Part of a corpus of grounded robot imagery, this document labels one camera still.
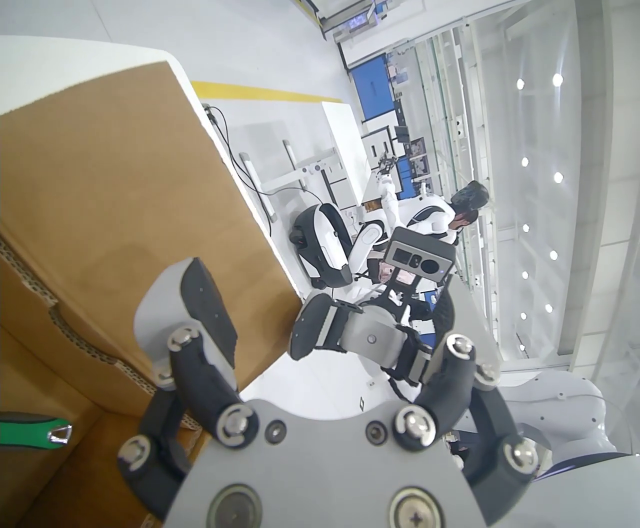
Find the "workstation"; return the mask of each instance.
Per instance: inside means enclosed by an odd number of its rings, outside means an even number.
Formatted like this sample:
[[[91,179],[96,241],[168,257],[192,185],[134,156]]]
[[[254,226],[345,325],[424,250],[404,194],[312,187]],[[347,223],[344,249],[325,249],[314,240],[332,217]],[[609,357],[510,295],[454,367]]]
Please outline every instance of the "workstation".
[[[0,518],[625,525],[637,188],[587,223],[579,65],[638,13],[286,4],[0,4]]]

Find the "person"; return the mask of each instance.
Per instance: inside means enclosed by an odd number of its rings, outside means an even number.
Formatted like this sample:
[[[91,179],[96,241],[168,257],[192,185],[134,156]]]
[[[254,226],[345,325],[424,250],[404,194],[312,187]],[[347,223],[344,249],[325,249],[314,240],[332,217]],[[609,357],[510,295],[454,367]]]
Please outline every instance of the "person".
[[[401,205],[396,196],[396,185],[388,174],[378,175],[378,191],[389,238],[396,227],[406,227],[424,235],[447,235],[450,229],[458,230],[461,223],[468,225],[475,221],[477,216],[473,218],[472,213],[489,201],[489,191],[476,180],[456,192],[449,203],[441,196],[427,195],[417,202],[412,200],[410,204]],[[452,222],[455,222],[453,229],[450,227]]]

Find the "black hair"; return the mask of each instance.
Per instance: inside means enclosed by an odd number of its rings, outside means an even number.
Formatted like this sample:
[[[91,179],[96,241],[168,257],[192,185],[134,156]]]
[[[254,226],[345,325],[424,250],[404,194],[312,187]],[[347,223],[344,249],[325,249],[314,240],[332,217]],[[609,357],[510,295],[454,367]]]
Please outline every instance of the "black hair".
[[[480,182],[473,180],[451,197],[451,207],[456,214],[476,211],[489,201],[489,191]]]

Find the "metal screw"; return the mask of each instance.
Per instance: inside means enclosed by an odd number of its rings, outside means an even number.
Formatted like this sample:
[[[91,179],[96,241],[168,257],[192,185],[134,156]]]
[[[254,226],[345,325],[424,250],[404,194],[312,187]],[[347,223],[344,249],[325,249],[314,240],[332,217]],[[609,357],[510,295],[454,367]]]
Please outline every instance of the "metal screw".
[[[365,435],[369,443],[373,445],[382,445],[387,441],[387,428],[382,422],[374,420],[367,424]]]
[[[129,471],[140,469],[151,452],[151,443],[145,435],[128,439],[118,451],[118,458],[129,464]]]
[[[261,522],[260,498],[243,484],[219,492],[207,514],[207,528],[258,528]]]
[[[429,424],[423,417],[415,413],[409,413],[404,418],[406,424],[406,432],[416,440],[422,438],[429,431]]]
[[[396,415],[396,431],[406,433],[420,440],[423,447],[433,443],[436,438],[436,424],[432,416],[418,405],[408,405]]]
[[[452,333],[447,336],[447,348],[460,359],[469,359],[474,343],[466,335]]]
[[[253,411],[243,403],[234,403],[227,407],[216,423],[216,438],[227,447],[239,447],[244,444],[244,433],[249,426],[249,416]]]
[[[179,352],[183,346],[191,342],[191,339],[195,339],[199,335],[198,330],[183,326],[172,332],[167,340],[167,346],[171,352]]]
[[[282,420],[274,420],[264,430],[264,438],[271,445],[278,445],[287,436],[287,426]]]
[[[482,365],[480,365],[480,372],[483,375],[483,378],[489,381],[493,381],[498,377],[495,371],[493,370],[493,367],[486,363],[483,363]]]
[[[498,385],[500,372],[489,364],[476,365],[476,381],[479,383],[478,388],[482,390],[491,389]]]
[[[509,465],[525,475],[531,475],[538,466],[538,452],[527,439],[516,445],[504,444],[504,454]]]
[[[391,502],[393,528],[440,528],[442,518],[433,498],[418,488],[401,490]]]
[[[246,416],[244,416],[242,412],[238,410],[232,412],[229,416],[227,416],[227,421],[225,422],[225,431],[229,436],[239,436],[246,431],[248,425],[249,420],[247,420]]]

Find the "cardboard box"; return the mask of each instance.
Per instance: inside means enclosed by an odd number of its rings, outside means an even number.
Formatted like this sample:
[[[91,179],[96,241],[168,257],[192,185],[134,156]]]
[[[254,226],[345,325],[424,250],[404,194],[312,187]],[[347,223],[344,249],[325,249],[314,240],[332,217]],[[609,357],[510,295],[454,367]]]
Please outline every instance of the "cardboard box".
[[[0,235],[89,343],[149,378],[136,307],[198,256],[239,335],[239,387],[285,351],[300,301],[167,64],[5,114],[0,145]]]
[[[286,350],[301,303],[168,64],[94,79],[0,116],[1,331],[53,380],[23,384],[29,393],[16,385],[0,410],[46,411],[53,386],[68,384],[105,412],[64,456],[42,465],[24,455],[38,478],[12,480],[3,497],[26,499],[7,499],[5,518],[142,523],[115,463],[155,390],[133,317],[158,274],[187,257],[209,268],[236,327],[241,390]],[[0,356],[5,372],[9,359]],[[59,409],[77,421],[72,405]],[[194,420],[183,426],[198,438]],[[76,507],[83,490],[101,490],[108,522],[97,503]]]

